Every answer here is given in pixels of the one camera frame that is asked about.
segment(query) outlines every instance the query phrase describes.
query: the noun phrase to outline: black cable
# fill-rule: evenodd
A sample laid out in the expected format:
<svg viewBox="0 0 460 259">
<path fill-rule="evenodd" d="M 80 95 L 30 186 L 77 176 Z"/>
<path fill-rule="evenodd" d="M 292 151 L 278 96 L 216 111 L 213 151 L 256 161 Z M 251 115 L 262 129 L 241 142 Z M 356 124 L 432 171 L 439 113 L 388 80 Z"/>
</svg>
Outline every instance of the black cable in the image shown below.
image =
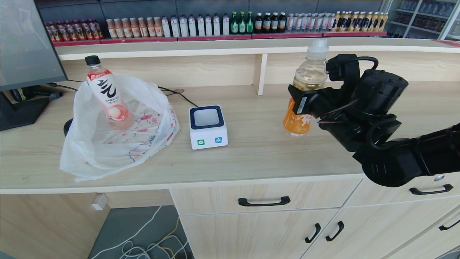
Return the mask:
<svg viewBox="0 0 460 259">
<path fill-rule="evenodd" d="M 168 88 L 165 88 L 165 87 L 161 87 L 159 86 L 158 87 L 159 89 L 163 90 L 163 91 L 168 91 L 168 92 L 171 92 L 171 93 L 174 93 L 174 94 L 178 94 L 180 96 L 182 96 L 187 102 L 191 103 L 193 106 L 195 107 L 198 107 L 198 105 L 196 105 L 194 102 L 190 101 L 187 97 L 185 97 L 182 93 L 179 93 L 179 92 L 176 92 L 174 90 L 171 90 L 171 89 L 168 89 Z"/>
</svg>

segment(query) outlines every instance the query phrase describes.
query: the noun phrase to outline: black robotic arm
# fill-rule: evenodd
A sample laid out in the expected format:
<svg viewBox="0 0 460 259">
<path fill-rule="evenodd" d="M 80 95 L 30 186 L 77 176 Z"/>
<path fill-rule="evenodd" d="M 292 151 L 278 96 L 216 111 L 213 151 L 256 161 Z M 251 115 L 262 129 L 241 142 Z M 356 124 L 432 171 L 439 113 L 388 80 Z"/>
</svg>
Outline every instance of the black robotic arm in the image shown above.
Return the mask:
<svg viewBox="0 0 460 259">
<path fill-rule="evenodd" d="M 359 60 L 374 62 L 360 77 Z M 401 125 L 388 111 L 408 82 L 376 70 L 372 57 L 339 54 L 326 63 L 331 81 L 340 89 L 301 91 L 290 85 L 296 114 L 311 114 L 362 165 L 376 184 L 399 187 L 415 177 L 460 171 L 460 124 L 412 139 L 390 136 Z"/>
</svg>

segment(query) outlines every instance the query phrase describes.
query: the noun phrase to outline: drawer handle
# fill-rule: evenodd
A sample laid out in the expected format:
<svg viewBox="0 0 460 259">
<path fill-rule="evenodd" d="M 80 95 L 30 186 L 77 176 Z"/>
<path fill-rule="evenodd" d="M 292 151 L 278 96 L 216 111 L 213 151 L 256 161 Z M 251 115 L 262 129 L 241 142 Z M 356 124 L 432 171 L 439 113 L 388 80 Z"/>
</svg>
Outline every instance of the drawer handle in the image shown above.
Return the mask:
<svg viewBox="0 0 460 259">
<path fill-rule="evenodd" d="M 448 229 L 450 229 L 451 227 L 453 227 L 453 226 L 455 226 L 456 224 L 458 224 L 459 222 L 460 222 L 460 220 L 457 221 L 457 222 L 455 222 L 455 223 L 454 223 L 452 226 L 450 226 L 450 227 L 444 227 L 444 225 L 442 225 L 442 226 L 439 227 L 439 230 L 440 230 L 440 231 L 448 230 Z"/>
<path fill-rule="evenodd" d="M 246 198 L 239 198 L 238 204 L 245 207 L 264 207 L 264 206 L 278 206 L 278 205 L 286 205 L 291 202 L 289 196 L 281 197 L 281 201 L 277 203 L 262 203 L 262 204 L 252 204 L 247 201 Z"/>
<path fill-rule="evenodd" d="M 335 233 L 335 235 L 332 238 L 330 236 L 326 236 L 327 242 L 334 240 L 342 232 L 342 230 L 344 230 L 345 225 L 343 222 L 339 221 L 337 222 L 337 225 L 339 225 L 339 231 L 337 231 L 337 233 Z"/>
<path fill-rule="evenodd" d="M 319 232 L 321 231 L 321 225 L 319 223 L 316 223 L 315 224 L 315 228 L 316 228 L 316 231 L 315 231 L 315 234 L 311 237 L 311 239 L 308 239 L 308 237 L 305 238 L 305 243 L 307 244 L 310 244 L 311 242 L 313 242 L 313 240 L 315 239 L 315 237 L 319 234 Z"/>
<path fill-rule="evenodd" d="M 414 195 L 427 195 L 427 194 L 441 194 L 441 193 L 446 193 L 446 192 L 449 192 L 450 190 L 452 190 L 454 187 L 450 184 L 445 184 L 443 185 L 444 187 L 444 190 L 442 191 L 434 191 L 434 192 L 422 192 L 420 191 L 419 189 L 417 188 L 410 188 L 409 191 L 414 194 Z"/>
</svg>

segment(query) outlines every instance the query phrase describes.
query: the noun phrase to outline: drawer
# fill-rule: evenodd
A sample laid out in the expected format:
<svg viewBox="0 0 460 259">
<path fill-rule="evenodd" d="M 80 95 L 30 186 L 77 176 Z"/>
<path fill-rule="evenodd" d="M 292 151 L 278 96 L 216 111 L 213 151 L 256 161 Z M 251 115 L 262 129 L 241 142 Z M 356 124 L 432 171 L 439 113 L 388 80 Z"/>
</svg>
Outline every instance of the drawer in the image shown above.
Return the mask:
<svg viewBox="0 0 460 259">
<path fill-rule="evenodd" d="M 407 184 L 396 188 L 380 186 L 366 178 L 358 185 L 345 206 L 428 200 L 460 195 L 459 173 L 445 174 L 442 180 L 435 181 L 436 177 L 438 176 L 439 175 L 431 177 L 416 177 Z M 446 184 L 450 184 L 453 186 L 453 188 L 447 192 L 429 193 L 446 190 L 444 187 Z M 415 195 L 412 194 L 412 192 L 409 190 L 411 188 L 417 188 L 421 192 L 428 193 L 423 195 Z"/>
<path fill-rule="evenodd" d="M 170 191 L 179 215 L 280 211 L 340 207 L 359 181 L 355 178 Z"/>
</svg>

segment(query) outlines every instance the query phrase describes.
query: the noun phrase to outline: white plastic bag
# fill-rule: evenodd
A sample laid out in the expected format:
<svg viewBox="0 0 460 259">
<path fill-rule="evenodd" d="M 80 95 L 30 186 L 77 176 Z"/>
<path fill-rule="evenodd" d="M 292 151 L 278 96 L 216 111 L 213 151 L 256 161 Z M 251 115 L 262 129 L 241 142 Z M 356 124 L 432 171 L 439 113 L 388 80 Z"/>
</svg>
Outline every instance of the white plastic bag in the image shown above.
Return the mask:
<svg viewBox="0 0 460 259">
<path fill-rule="evenodd" d="M 86 82 L 74 99 L 74 120 L 64 141 L 60 169 L 94 180 L 139 165 L 169 145 L 179 131 L 172 105 L 154 83 L 115 75 L 117 91 L 134 115 L 126 131 L 111 130 Z"/>
</svg>

